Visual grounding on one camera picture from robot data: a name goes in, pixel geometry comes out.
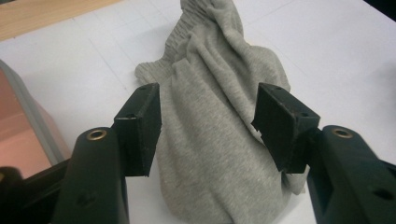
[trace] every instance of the wooden surface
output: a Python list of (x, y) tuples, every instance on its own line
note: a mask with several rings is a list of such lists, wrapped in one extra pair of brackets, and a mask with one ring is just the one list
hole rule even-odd
[(0, 5), (0, 41), (120, 0), (17, 0)]

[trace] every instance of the white table surface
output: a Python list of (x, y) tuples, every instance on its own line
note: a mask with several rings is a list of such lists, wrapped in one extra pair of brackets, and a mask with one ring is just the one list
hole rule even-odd
[[(235, 0), (247, 42), (275, 51), (291, 93), (329, 124), (360, 133), (396, 163), (396, 23), (361, 0)], [(181, 10), (177, 0), (124, 0), (0, 42), (73, 148), (110, 126), (140, 85), (135, 67), (159, 59)], [(131, 223), (183, 223), (163, 201), (157, 163), (128, 178)], [(309, 194), (292, 197), (276, 223), (315, 223)]]

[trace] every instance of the brass screw hole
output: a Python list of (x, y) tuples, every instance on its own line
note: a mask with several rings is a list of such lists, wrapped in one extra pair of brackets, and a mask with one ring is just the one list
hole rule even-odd
[(94, 130), (87, 135), (87, 139), (90, 141), (96, 141), (104, 138), (107, 135), (105, 130)]
[(339, 128), (333, 129), (332, 133), (337, 135), (338, 137), (342, 137), (342, 138), (352, 138), (353, 137), (352, 133), (350, 133), (349, 131), (344, 130), (344, 129), (339, 129)]

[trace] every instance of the crumpled gray sweater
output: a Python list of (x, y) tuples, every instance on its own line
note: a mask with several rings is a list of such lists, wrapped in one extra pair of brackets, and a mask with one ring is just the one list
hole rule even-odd
[(163, 57), (135, 75), (160, 83), (163, 197), (189, 223), (269, 223), (306, 175), (280, 173), (252, 125), (259, 82), (290, 89), (269, 49), (250, 46), (230, 0), (181, 0)]

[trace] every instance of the gray knit fabric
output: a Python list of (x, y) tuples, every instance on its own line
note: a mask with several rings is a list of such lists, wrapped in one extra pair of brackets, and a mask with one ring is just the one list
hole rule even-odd
[(250, 46), (230, 0), (181, 0), (163, 57), (135, 75), (159, 82), (163, 197), (189, 223), (269, 223), (305, 175), (280, 173), (251, 126), (259, 82), (290, 89), (276, 55)]

